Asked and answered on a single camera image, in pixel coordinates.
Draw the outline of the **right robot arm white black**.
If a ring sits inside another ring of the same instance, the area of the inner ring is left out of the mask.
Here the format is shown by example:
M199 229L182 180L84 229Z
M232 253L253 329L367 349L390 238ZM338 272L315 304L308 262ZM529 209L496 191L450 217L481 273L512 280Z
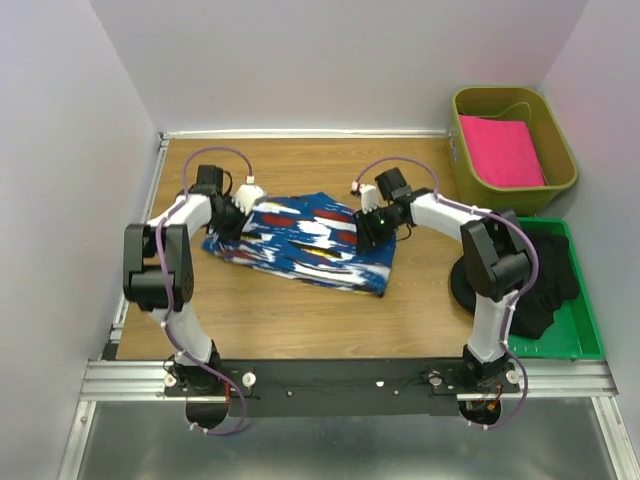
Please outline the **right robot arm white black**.
M353 214L359 253L382 246L403 225L430 228L460 242L475 307L455 380L467 391L480 392L505 375L512 319L539 271L535 247L515 213L451 200L438 184L414 190L398 168L378 175L373 185L354 180L351 193L360 199Z

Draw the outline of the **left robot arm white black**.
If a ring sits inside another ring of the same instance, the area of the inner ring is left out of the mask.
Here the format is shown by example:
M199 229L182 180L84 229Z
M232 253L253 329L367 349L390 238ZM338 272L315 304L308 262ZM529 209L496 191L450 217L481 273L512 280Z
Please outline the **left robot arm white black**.
M221 384L240 388L223 373L215 342L193 306L191 239L207 226L223 240L238 240L253 207L266 196L252 175L233 194L225 193L224 177L219 167L200 166L196 182L185 184L165 212L124 231L123 294L163 330L174 349L174 378L201 395Z

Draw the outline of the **blue white red patterned pants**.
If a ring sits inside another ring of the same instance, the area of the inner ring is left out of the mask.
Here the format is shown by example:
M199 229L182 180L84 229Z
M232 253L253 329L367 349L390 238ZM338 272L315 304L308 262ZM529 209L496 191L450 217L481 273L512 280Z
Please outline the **blue white red patterned pants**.
M341 291L384 295L396 241L356 251L353 210L318 192L271 197L254 207L237 241L210 228L202 250L226 262Z

